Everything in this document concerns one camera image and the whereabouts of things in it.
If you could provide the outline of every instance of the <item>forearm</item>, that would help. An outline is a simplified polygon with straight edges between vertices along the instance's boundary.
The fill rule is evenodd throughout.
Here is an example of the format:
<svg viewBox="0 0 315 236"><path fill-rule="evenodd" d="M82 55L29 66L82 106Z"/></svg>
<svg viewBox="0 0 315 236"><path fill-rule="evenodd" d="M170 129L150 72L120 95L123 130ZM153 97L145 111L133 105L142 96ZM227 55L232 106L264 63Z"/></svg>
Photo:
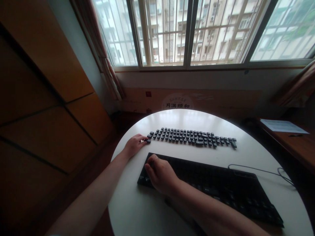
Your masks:
<svg viewBox="0 0 315 236"><path fill-rule="evenodd" d="M121 152L65 210L46 235L89 235L101 218L129 158Z"/></svg>
<svg viewBox="0 0 315 236"><path fill-rule="evenodd" d="M170 197L183 207L207 233L268 235L247 217L180 181Z"/></svg>

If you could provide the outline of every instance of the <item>round table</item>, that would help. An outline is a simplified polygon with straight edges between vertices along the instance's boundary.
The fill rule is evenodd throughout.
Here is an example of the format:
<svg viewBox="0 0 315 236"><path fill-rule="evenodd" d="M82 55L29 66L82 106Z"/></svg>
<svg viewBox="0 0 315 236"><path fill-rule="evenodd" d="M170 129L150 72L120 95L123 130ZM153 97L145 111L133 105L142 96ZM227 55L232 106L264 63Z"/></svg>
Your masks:
<svg viewBox="0 0 315 236"><path fill-rule="evenodd" d="M108 205L114 234L196 235L181 217L164 203L154 189L138 186L137 181L149 152L227 168L229 164L255 167L277 173L281 167L274 157L249 134L234 124L204 112L173 109L151 114L133 125L118 143L112 160L135 134L147 136L161 127L213 132L236 138L237 149L218 146L197 148L188 143L152 139L127 164ZM279 176L245 167L233 167L257 175L269 200L284 221L283 235L313 235L312 226L297 190Z"/></svg>

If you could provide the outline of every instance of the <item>keyboard cable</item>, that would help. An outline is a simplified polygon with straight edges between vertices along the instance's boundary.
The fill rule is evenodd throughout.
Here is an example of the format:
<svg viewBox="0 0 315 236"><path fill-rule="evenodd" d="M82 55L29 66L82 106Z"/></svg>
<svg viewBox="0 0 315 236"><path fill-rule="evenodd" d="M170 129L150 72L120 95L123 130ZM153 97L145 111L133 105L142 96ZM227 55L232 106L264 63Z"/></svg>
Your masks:
<svg viewBox="0 0 315 236"><path fill-rule="evenodd" d="M246 168L251 168L251 169L255 169L255 170L260 170L260 169L257 169L257 168L253 168L253 167L248 167L248 166L242 166L242 165L237 165L237 164L229 164L229 166L227 167L228 169L230 169L230 166L241 166L241 167L246 167ZM281 173L280 173L280 169L284 170L283 168L279 167L277 169L278 173L279 174L276 174L276 173L273 173L273 172L269 172L269 171L266 171L266 170L260 170L260 171L263 171L263 172L267 172L267 173L270 173L270 174L274 174L274 175L277 175L277 176L280 176L282 177L285 181L287 181L289 184L291 184L293 187L295 187L295 185L293 184L292 180L288 179L287 177L284 177Z"/></svg>

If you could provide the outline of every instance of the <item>white wall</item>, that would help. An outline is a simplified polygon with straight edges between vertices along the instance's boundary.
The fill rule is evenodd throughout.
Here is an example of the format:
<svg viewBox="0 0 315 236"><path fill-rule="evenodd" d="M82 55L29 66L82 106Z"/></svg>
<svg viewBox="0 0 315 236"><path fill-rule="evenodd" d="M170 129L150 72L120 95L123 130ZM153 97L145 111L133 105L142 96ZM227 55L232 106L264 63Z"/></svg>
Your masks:
<svg viewBox="0 0 315 236"><path fill-rule="evenodd" d="M47 2L107 113L109 115L114 113L119 109L119 103L110 98L70 1L47 0Z"/></svg>
<svg viewBox="0 0 315 236"><path fill-rule="evenodd" d="M250 114L279 118L287 108L273 105L270 98L300 69L196 71L196 72L129 72L117 73L126 88L261 90L262 96Z"/></svg>

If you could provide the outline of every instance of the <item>keyboard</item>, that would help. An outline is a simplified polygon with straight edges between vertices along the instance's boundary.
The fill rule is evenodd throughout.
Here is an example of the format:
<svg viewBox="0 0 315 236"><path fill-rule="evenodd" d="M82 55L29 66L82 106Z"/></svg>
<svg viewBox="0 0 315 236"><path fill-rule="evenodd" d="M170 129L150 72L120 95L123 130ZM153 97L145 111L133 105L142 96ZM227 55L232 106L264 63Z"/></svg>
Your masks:
<svg viewBox="0 0 315 236"><path fill-rule="evenodd" d="M236 138L227 138L227 137L219 137L215 136L214 133L210 132L202 132L196 130L182 130L182 129L174 129L174 128L161 128L157 129L156 132L151 131L147 135L146 142L148 144L151 143L151 139L157 139L161 141L168 141L172 143L180 143L189 145L195 145L199 147L213 147L216 148L218 146L226 146L229 145L232 148L237 148L236 146Z"/></svg>
<svg viewBox="0 0 315 236"><path fill-rule="evenodd" d="M152 154L148 153L145 163ZM255 174L156 155L169 162L179 179L199 191L234 208L250 219L284 227L282 218L269 201ZM144 164L137 183L154 188Z"/></svg>

